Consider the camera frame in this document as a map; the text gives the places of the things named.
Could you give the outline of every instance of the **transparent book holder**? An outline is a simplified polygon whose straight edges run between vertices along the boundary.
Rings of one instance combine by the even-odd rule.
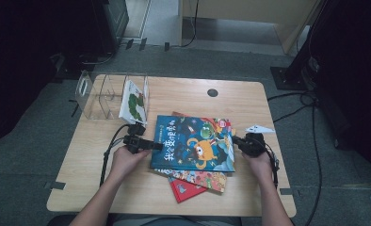
[[[138,98],[143,103],[137,106],[139,114],[144,114],[141,122],[147,123],[149,89],[148,76],[145,73],[90,73],[82,71],[77,83],[75,98],[84,116],[89,120],[125,120],[135,124],[136,119],[120,117],[121,108],[128,100],[123,100],[126,82],[131,80],[139,90]]]

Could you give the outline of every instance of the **blue book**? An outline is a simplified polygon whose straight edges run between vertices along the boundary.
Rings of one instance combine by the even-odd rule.
[[[232,127],[227,119],[159,115],[151,168],[234,172]]]

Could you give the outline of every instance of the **children's book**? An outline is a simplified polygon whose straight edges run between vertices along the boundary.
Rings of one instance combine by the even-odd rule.
[[[135,124],[136,122],[145,124],[147,122],[144,95],[130,79],[126,79],[124,83],[119,118],[131,124]]]
[[[164,170],[234,171],[232,127],[227,119],[159,115],[151,168]]]
[[[168,175],[178,180],[189,182],[193,185],[202,186],[218,192],[224,192],[227,176],[222,172],[214,171],[192,171],[192,170],[173,170],[155,169],[156,171]]]
[[[199,195],[207,190],[202,186],[196,186],[191,183],[168,177],[174,197],[178,203],[183,202],[191,197]]]

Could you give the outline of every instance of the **wooden table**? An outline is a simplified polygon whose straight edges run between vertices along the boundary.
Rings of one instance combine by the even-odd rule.
[[[111,76],[118,89],[122,76]],[[172,111],[192,116],[228,118],[239,137],[254,124],[274,128],[264,87],[257,82],[236,82],[205,79],[149,77],[150,107],[148,126],[143,136],[153,139],[156,116]],[[217,97],[207,90],[216,89]],[[80,211],[99,187],[103,153],[119,126],[120,120],[88,120],[81,116],[72,142],[62,163],[57,182],[66,183],[63,190],[53,189],[47,203],[50,211]],[[265,134],[265,141],[280,159],[279,193],[289,188],[282,153],[276,134]],[[136,214],[168,214],[199,216],[261,216],[260,191],[241,151],[234,145],[235,170],[228,177],[222,195],[204,192],[198,197],[177,203],[168,178],[149,169],[147,156],[121,185],[110,212]],[[106,174],[109,173],[112,156]],[[289,217],[296,214],[293,196],[280,194]]]
[[[320,0],[201,0],[197,17],[274,24],[282,49],[288,54],[305,26],[312,24],[320,4]],[[195,17],[196,6],[197,0],[179,0],[180,45],[183,18]]]

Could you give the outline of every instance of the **person's left hand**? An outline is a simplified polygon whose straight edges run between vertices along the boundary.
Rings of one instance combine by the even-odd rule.
[[[126,146],[119,147],[113,154],[112,167],[108,177],[113,177],[118,181],[123,180],[150,152],[151,150],[139,150],[138,153],[132,154]]]

